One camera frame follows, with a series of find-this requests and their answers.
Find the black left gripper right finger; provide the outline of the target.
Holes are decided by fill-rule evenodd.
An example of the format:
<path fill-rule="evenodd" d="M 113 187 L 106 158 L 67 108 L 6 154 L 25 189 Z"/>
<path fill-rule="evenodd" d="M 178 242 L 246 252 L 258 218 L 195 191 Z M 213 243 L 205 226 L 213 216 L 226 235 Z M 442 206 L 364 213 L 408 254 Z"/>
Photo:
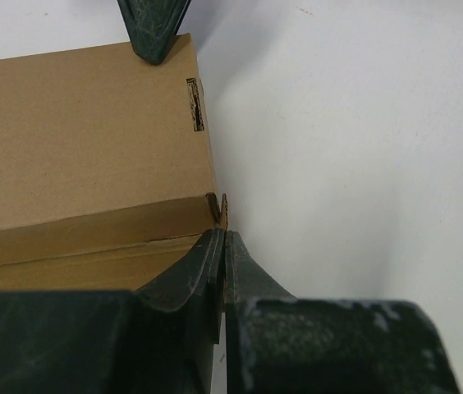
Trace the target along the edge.
<path fill-rule="evenodd" d="M 457 393 L 430 318 L 404 300 L 293 296 L 227 233 L 230 393 Z"/>

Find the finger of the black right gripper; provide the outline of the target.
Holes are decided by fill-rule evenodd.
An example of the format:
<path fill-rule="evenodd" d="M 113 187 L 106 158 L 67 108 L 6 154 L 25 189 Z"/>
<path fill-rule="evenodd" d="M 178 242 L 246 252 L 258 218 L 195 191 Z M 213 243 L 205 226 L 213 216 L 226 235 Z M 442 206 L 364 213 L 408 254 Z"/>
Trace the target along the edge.
<path fill-rule="evenodd" d="M 118 0 L 134 53 L 160 65 L 176 41 L 191 0 Z"/>

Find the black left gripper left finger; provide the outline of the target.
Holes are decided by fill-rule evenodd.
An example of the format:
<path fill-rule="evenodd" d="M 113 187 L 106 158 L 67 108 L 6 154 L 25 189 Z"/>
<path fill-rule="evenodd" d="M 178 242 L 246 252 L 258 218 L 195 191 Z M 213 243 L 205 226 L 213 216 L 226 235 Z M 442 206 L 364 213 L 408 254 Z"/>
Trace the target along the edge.
<path fill-rule="evenodd" d="M 222 229 L 135 291 L 0 291 L 0 393 L 208 393 Z"/>

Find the brown cardboard box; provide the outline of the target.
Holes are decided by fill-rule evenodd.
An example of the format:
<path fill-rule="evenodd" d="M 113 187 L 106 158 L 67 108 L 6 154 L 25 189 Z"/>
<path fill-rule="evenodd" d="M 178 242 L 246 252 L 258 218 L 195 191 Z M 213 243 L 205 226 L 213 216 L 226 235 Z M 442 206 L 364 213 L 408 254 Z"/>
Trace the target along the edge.
<path fill-rule="evenodd" d="M 0 60 L 0 291 L 134 290 L 226 226 L 188 34 Z"/>

